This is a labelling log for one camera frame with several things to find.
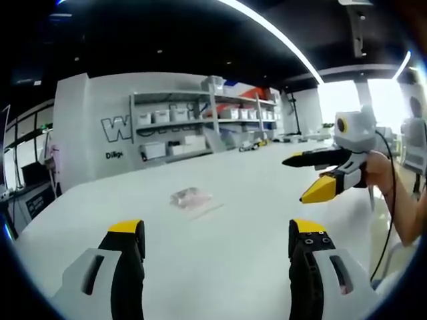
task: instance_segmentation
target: ceiling light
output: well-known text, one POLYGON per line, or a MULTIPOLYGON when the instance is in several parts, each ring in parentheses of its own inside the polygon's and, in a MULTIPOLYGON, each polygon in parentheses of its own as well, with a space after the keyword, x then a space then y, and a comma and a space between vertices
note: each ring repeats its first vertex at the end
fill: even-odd
POLYGON ((313 65, 308 61, 306 56, 302 54, 302 52, 290 41, 278 28, 274 27, 269 21, 263 18, 261 15, 256 13, 254 10, 246 7, 244 4, 240 3, 236 0, 218 0, 234 9, 242 12, 244 15, 247 15, 249 18, 254 20, 255 22, 262 25, 269 32, 273 33, 281 42, 283 42, 293 53, 298 57, 298 59, 306 66, 308 71, 313 75, 313 77, 317 80, 319 84, 323 84, 324 81, 320 77, 319 73, 314 69, 313 65))
POLYGON ((398 72, 396 72, 396 74, 392 78, 393 80, 397 80, 397 78, 400 76, 400 74, 403 72, 406 65, 408 64, 409 59, 411 59, 411 50, 408 50, 408 52, 406 53, 405 59, 403 59, 403 62, 398 69, 398 72))

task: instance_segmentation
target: white table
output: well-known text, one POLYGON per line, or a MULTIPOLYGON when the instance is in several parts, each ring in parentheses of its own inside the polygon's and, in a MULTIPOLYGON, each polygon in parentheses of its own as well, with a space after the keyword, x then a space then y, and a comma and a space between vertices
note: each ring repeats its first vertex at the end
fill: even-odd
POLYGON ((287 319, 288 223, 323 224, 335 245, 367 270, 371 208, 367 190, 329 203, 302 205, 312 168, 285 167, 296 151, 323 143, 277 143, 258 151, 208 155, 102 179, 69 190, 24 230, 16 248, 46 296, 62 272, 110 225, 145 221, 143 309, 146 319, 287 319), (189 220, 169 204, 172 193, 199 187, 222 207, 189 220))

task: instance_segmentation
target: white plastic box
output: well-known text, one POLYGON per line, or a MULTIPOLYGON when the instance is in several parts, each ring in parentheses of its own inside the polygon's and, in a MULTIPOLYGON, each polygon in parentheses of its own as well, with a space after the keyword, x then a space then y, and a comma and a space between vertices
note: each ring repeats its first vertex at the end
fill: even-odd
POLYGON ((203 135, 194 136, 192 143, 183 145, 184 153, 206 150, 206 138, 203 135))
POLYGON ((169 110, 154 111, 153 122, 154 123, 170 122, 169 110))
POLYGON ((260 117, 260 114, 258 113, 258 111, 256 111, 256 113, 257 113, 258 119, 268 120, 266 110, 261 110, 261 117, 260 117))
POLYGON ((247 120, 249 117, 248 110, 247 109, 239 109, 239 119, 241 120, 247 120))
POLYGON ((164 142, 144 143, 141 150, 148 160, 166 156, 166 144, 164 142))
POLYGON ((185 137, 183 137, 181 139, 181 144, 182 145, 191 145, 192 143, 195 143, 197 141, 197 136, 196 135, 186 135, 185 137))
POLYGON ((138 125, 151 125, 151 113, 138 115, 138 125))
POLYGON ((170 112, 171 121, 173 122, 184 122, 188 121, 188 110, 187 109, 172 109, 170 112))
POLYGON ((239 119, 239 109, 225 109, 220 112, 221 119, 239 119))
POLYGON ((256 120, 257 119, 257 113, 255 109, 248 109, 248 119, 249 120, 256 120))
POLYGON ((169 155, 182 155, 184 153, 183 145, 173 145, 169 147, 169 155))
POLYGON ((211 91, 210 85, 213 85, 213 93, 216 95, 224 94, 224 79, 216 75, 211 75, 201 82, 201 90, 211 91))

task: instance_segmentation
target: black cable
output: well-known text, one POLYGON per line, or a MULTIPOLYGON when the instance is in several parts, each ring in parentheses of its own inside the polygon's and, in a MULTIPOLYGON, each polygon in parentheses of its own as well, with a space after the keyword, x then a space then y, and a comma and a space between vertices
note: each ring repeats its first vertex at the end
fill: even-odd
POLYGON ((386 243, 384 244, 384 248, 382 249, 380 260, 378 260, 378 264, 376 265, 375 270, 374 270, 373 274, 371 275, 371 280, 370 280, 371 282, 372 282, 373 278, 375 277, 375 274, 378 271, 378 268, 380 267, 382 258, 384 257, 384 254, 386 252, 388 240, 390 239, 390 234, 391 234, 392 228, 393 228, 394 212, 395 212, 395 209, 396 209, 396 170, 394 169, 394 164, 393 164, 393 154, 392 154, 392 151, 390 150, 390 146, 388 145, 388 142, 387 142, 385 136, 383 136, 383 134, 381 134, 377 130, 375 131, 375 133, 377 135, 379 135, 382 138, 382 140, 384 141, 384 143, 386 144, 388 155, 390 157, 390 162, 392 164, 393 202, 392 202, 392 210, 390 212, 390 216, 391 216, 391 219, 390 219, 390 228, 389 228, 388 233, 387 233, 386 243))

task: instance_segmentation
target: ceiling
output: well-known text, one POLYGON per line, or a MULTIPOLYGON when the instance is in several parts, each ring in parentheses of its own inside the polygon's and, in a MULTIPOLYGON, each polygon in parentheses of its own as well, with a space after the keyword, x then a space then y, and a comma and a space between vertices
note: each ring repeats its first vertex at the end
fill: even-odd
MULTIPOLYGON (((52 98, 58 80, 84 72, 221 75, 265 87, 307 73, 269 31, 218 0, 34 2, 40 1, 25 6, 28 13, 17 7, 21 27, 6 39, 11 50, 0 85, 8 90, 0 102, 11 103, 14 113, 52 98), (36 80, 41 85, 34 86, 36 80)), ((240 2, 287 35, 319 70, 399 65, 408 48, 399 24, 383 8, 349 8, 338 0, 240 2), (355 37, 363 39, 363 57, 355 54, 355 37)))

